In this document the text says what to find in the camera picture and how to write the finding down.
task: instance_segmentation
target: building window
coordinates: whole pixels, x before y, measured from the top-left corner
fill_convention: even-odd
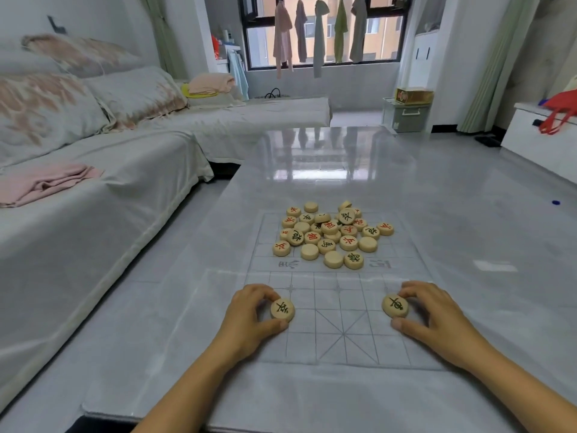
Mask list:
[[[240,6],[241,21],[245,31],[246,65],[248,70],[273,69],[276,60],[273,56],[275,42],[275,17],[274,8],[279,0],[238,0]],[[295,22],[297,3],[299,0],[285,0],[285,6]],[[307,59],[305,63],[311,64],[313,60],[313,43],[316,30],[316,16],[314,5],[317,0],[303,0],[305,5],[305,37],[307,38]],[[324,23],[325,48],[327,55],[325,63],[333,65],[335,56],[333,53],[332,40],[335,37],[335,22],[338,9],[338,0],[325,0],[329,5],[330,12],[322,21]],[[351,6],[354,0],[344,0],[345,6]],[[402,42],[405,36],[410,1],[403,7],[396,7],[392,0],[366,0],[368,20],[364,41],[364,60],[361,63],[393,62],[399,60],[402,52]],[[349,32],[344,36],[343,65],[351,64],[349,59],[353,44],[355,16],[347,9],[347,24]],[[293,28],[290,31],[292,38],[292,63],[300,65],[298,57],[297,33]]]

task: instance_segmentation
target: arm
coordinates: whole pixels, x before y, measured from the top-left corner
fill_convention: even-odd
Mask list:
[[[577,431],[577,407],[497,351],[473,327],[459,306],[435,284],[403,283],[399,295],[416,297],[429,311],[429,326],[394,318],[393,328],[477,377],[529,433]]]
[[[226,373],[260,343],[284,331],[281,319],[258,322],[263,299],[279,299],[271,287],[250,284],[233,296],[213,342],[134,429],[134,433],[196,433],[206,418]]]

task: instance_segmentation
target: forearm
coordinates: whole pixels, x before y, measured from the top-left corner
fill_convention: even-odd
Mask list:
[[[152,408],[134,433],[196,433],[233,363],[209,347]]]
[[[577,407],[497,350],[488,350],[469,370],[529,433],[577,431]]]

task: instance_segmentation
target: glossy table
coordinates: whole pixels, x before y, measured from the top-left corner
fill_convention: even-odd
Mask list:
[[[427,140],[353,127],[270,133],[160,288],[143,289],[122,310],[124,325],[108,335],[114,348],[83,408],[97,416],[144,416],[216,333],[258,211],[307,200],[336,207],[344,198],[364,210],[402,213],[475,326],[577,402],[576,195],[566,182],[468,137]],[[559,207],[551,204],[556,198],[563,199]],[[460,372],[258,362],[228,377],[208,426],[275,433],[518,430]]]

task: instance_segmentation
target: pink cloth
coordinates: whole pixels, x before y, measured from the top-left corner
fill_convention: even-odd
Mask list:
[[[234,77],[225,72],[204,72],[188,84],[190,94],[229,93],[235,86]]]
[[[292,71],[292,45],[290,42],[292,20],[284,2],[279,2],[275,11],[275,46],[272,56],[276,58],[276,78],[280,79],[280,66],[287,62]]]
[[[0,208],[15,208],[48,197],[104,172],[85,164],[52,164],[20,175],[0,177]]]

